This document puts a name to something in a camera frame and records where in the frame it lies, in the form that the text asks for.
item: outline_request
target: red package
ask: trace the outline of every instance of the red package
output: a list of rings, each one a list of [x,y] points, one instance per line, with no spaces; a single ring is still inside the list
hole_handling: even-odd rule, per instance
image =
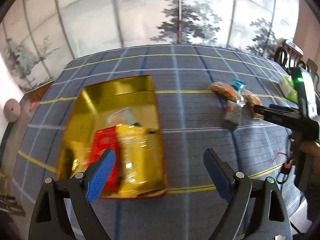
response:
[[[89,162],[96,162],[103,154],[105,149],[112,149],[116,154],[116,162],[113,166],[110,175],[103,187],[105,191],[118,192],[119,183],[119,143],[116,136],[116,127],[112,126],[109,128],[97,130],[94,137],[91,148],[91,154]]]

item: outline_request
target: person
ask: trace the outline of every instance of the person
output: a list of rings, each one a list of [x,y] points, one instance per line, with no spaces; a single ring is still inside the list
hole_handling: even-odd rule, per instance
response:
[[[313,223],[319,223],[320,219],[320,145],[314,141],[304,141],[300,145],[300,150],[313,156],[312,174],[310,179],[311,188],[304,195],[308,203],[307,218]]]

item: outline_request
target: blue gripper pad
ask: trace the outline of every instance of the blue gripper pad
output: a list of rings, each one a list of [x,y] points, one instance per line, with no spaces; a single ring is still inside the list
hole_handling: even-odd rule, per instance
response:
[[[213,151],[213,154],[215,154],[216,156],[216,158],[214,158],[211,151],[213,150],[207,149],[203,154],[204,166],[206,167],[220,197],[230,203],[230,201],[232,200],[230,179],[232,178],[228,178],[225,174],[225,171],[230,175],[233,174],[234,171],[229,166],[229,164],[224,163],[222,160],[220,160],[220,158]]]
[[[107,178],[116,162],[115,152],[111,149],[107,149],[106,151],[101,155],[97,162],[92,163],[98,165],[95,167],[95,171],[87,185],[88,190],[85,197],[89,204],[100,196],[103,186],[105,185]]]

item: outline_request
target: tree silhouette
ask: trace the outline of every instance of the tree silhouette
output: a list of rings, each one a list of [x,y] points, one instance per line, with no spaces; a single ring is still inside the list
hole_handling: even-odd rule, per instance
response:
[[[274,45],[278,42],[275,33],[270,30],[271,22],[267,22],[264,18],[257,19],[256,22],[250,23],[251,27],[256,27],[254,31],[256,36],[252,39],[255,42],[252,46],[247,46],[247,50],[253,54],[268,55],[274,53]]]
[[[152,41],[168,41],[175,43],[177,39],[179,23],[179,0],[166,0],[171,2],[169,8],[164,8],[168,21],[162,22],[157,28],[160,31],[158,36],[152,37]],[[214,14],[208,2],[194,2],[193,5],[184,3],[182,0],[182,43],[191,43],[191,38],[200,38],[199,44],[212,46],[216,43],[216,32],[220,27],[214,26],[222,21],[220,17]]]

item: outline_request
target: human hand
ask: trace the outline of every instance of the human hand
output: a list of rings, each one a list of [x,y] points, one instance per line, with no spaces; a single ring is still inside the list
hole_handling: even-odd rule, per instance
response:
[[[304,141],[300,150],[313,156],[311,182],[320,183],[320,145],[314,141]]]

